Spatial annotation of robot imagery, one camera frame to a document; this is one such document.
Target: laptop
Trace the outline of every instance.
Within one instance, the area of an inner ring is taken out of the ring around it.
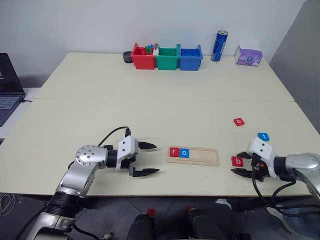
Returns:
[[[26,96],[7,53],[0,53],[0,127]]]

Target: blue can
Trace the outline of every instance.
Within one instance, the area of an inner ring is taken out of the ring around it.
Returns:
[[[213,46],[213,51],[211,55],[211,60],[214,62],[219,62],[224,51],[225,44],[227,41],[228,32],[220,30],[216,34],[215,43]]]

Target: blue bin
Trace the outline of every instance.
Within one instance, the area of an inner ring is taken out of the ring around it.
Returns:
[[[200,45],[196,49],[181,48],[179,56],[180,70],[198,71],[203,58]]]

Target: laptop screen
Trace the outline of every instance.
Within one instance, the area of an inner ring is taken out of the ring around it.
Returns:
[[[6,53],[0,53],[0,93],[25,94]]]

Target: green bin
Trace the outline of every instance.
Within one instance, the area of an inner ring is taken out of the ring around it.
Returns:
[[[176,70],[179,67],[180,44],[176,48],[159,47],[159,53],[155,56],[159,70]]]

